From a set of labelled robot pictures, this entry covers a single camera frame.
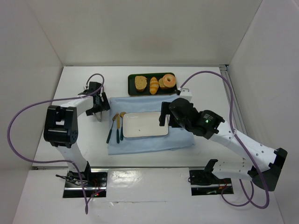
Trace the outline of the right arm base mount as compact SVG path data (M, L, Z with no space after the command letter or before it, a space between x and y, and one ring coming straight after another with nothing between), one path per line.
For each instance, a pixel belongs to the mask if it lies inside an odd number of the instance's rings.
M218 179L202 169L190 169L187 180L191 185L192 196L212 196L233 194L232 181L229 178Z

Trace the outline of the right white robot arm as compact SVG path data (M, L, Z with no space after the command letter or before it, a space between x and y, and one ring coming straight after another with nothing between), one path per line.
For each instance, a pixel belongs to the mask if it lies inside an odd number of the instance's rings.
M193 103L183 98L162 102L160 126L164 126L167 115L170 116L171 127L181 127L193 135L219 143L245 159L245 162L211 159L204 169L209 176L248 180L261 189L275 190L287 157L286 150L262 145L232 129L220 115L211 110L199 112Z

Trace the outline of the steel kitchen tongs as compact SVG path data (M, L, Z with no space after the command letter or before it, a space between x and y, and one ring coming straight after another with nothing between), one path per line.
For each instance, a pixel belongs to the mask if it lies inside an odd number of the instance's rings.
M97 113L95 113L94 115L95 115L96 119L97 119L99 122L102 121L102 112L97 112Z

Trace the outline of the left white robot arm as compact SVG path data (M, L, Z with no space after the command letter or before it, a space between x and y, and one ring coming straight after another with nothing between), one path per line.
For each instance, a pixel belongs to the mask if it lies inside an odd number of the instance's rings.
M101 83L90 82L87 89L78 95L78 99L62 105L51 105L47 109L44 140L67 160L69 172L76 179L82 175L82 179L88 181L92 176L89 162L77 144L78 117L83 113L86 116L101 115L110 109L106 93L101 89Z

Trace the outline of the brown bread slice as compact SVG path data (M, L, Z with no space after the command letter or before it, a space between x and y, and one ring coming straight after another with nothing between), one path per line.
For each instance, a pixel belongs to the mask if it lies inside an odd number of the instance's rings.
M145 76L135 77L135 88L137 91L144 91L147 87L147 78Z

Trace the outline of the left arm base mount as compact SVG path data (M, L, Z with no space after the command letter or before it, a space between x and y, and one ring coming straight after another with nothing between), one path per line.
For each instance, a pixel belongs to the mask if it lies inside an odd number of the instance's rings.
M87 198L104 198L107 195L107 171L90 172L89 177L82 175ZM79 175L69 171L66 175L55 177L64 180L63 198L83 198L83 191Z

